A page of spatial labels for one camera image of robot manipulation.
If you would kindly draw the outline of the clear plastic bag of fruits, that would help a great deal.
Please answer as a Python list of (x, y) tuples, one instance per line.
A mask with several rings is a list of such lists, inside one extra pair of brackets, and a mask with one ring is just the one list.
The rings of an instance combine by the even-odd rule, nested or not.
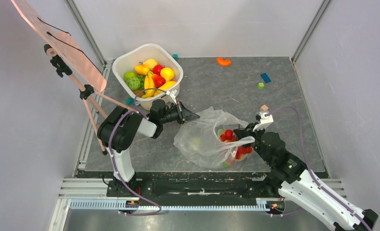
[[(183, 156), (204, 168), (222, 168), (227, 156), (224, 154), (232, 143), (221, 142), (217, 132), (219, 129), (244, 128), (247, 122), (221, 109), (210, 107), (197, 113), (200, 118), (184, 123), (174, 137), (174, 146)], [(239, 141), (241, 145), (254, 142), (253, 137)]]

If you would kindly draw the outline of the red fake strawberry bunch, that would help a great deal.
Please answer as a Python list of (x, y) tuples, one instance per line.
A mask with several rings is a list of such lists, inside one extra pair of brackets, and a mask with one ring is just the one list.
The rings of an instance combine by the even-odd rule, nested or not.
[(228, 151), (224, 152), (227, 156), (224, 163), (227, 165), (232, 165), (235, 162), (241, 161), (253, 152), (251, 146), (243, 146), (239, 144), (239, 139), (232, 129), (219, 129), (217, 135), (221, 142), (232, 143), (234, 145), (234, 147), (230, 147)]

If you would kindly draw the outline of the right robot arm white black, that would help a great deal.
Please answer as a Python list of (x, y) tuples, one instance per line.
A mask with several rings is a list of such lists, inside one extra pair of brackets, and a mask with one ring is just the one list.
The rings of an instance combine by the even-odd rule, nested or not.
[(331, 231), (371, 231), (378, 215), (361, 209), (325, 184), (307, 164), (287, 151), (278, 133), (255, 131), (253, 125), (234, 130), (237, 138), (254, 138), (249, 146), (270, 166), (264, 179), (269, 196), (282, 196), (316, 217)]

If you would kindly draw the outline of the red fake pepper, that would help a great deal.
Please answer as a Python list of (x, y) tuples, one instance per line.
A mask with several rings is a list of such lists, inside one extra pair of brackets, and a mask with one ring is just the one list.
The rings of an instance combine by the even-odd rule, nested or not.
[(165, 78), (163, 78), (162, 76), (158, 74), (153, 74), (152, 79), (156, 88), (160, 88), (166, 83)]

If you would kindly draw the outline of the yellow fake pear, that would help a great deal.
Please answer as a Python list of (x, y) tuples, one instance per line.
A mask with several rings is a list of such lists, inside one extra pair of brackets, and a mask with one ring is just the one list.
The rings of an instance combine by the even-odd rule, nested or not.
[(175, 73), (171, 68), (164, 67), (160, 71), (160, 76), (163, 77), (166, 82), (169, 82), (175, 77)]

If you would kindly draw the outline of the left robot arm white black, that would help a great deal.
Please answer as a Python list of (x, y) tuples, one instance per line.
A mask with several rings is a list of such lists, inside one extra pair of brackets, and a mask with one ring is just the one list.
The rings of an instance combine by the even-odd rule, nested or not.
[(136, 134), (156, 139), (166, 123), (184, 124), (199, 118), (198, 114), (188, 110), (181, 101), (167, 105), (164, 100), (155, 100), (147, 118), (117, 106), (99, 126), (97, 138), (110, 153), (114, 176), (120, 180), (120, 192), (125, 196), (132, 196), (137, 191), (137, 183), (132, 180), (135, 170), (129, 149)]

